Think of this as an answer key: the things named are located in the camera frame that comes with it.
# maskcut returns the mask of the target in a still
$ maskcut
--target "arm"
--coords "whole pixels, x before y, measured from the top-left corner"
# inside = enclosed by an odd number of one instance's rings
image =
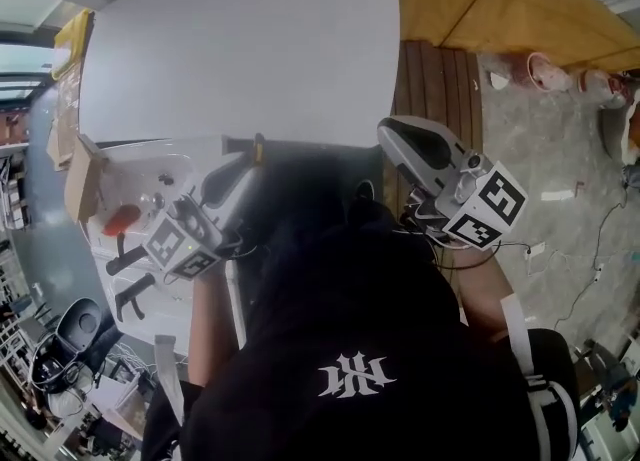
[[[453,251],[456,267],[474,265],[490,256],[489,251],[474,248]],[[473,269],[458,271],[458,281],[469,327],[493,341],[504,338],[507,323],[500,301],[513,294],[513,289],[495,257]]]
[[[207,386],[238,350],[224,264],[195,280],[189,340],[189,382]]]

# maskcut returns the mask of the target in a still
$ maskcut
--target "red object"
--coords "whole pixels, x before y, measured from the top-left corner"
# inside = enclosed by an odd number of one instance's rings
[[[133,223],[140,219],[140,209],[136,205],[122,205],[107,221],[102,233],[107,237],[116,237],[127,231]]]

